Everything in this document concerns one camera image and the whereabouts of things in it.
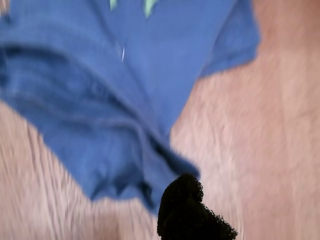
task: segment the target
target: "floor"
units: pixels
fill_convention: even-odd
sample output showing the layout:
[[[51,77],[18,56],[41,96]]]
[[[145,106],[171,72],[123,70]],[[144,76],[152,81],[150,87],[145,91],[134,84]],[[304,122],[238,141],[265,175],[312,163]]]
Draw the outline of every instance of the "floor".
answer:
[[[258,58],[200,80],[172,144],[238,240],[320,239],[320,1],[255,0]],[[41,136],[0,104],[0,239],[155,240],[136,200],[92,204]]]

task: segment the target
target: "blue t-shirt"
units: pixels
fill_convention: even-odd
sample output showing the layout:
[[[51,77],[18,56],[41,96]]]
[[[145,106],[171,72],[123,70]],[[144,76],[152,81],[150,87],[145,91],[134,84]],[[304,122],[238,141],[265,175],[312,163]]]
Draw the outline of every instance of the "blue t-shirt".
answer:
[[[250,0],[11,0],[0,18],[0,98],[43,135],[84,193],[157,213],[193,164],[170,129],[199,77],[252,60]]]

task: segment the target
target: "beige carpet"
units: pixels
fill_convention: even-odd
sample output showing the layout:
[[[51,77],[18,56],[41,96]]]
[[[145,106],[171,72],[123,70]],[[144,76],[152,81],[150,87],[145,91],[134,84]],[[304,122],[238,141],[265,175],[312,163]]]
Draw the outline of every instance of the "beige carpet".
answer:
[[[257,60],[199,81],[172,143],[200,166],[204,202],[238,240],[319,240],[320,1],[254,2]],[[0,104],[0,239],[158,238],[138,201],[88,202],[35,129]]]

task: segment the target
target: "black fuzzy object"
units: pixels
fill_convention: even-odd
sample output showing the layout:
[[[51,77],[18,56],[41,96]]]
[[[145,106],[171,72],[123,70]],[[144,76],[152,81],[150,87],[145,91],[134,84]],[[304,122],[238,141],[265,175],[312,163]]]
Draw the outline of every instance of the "black fuzzy object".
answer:
[[[164,191],[158,213],[161,240],[234,240],[238,235],[223,218],[208,209],[201,183],[183,174]]]

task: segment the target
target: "wrinkled cloth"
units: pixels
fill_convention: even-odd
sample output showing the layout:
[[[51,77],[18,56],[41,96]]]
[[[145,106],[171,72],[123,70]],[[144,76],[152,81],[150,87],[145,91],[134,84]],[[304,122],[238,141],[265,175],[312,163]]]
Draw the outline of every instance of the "wrinkled cloth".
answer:
[[[170,130],[199,77],[246,63],[250,0],[11,0],[0,18],[0,98],[32,123],[91,199],[139,198],[199,170]]]

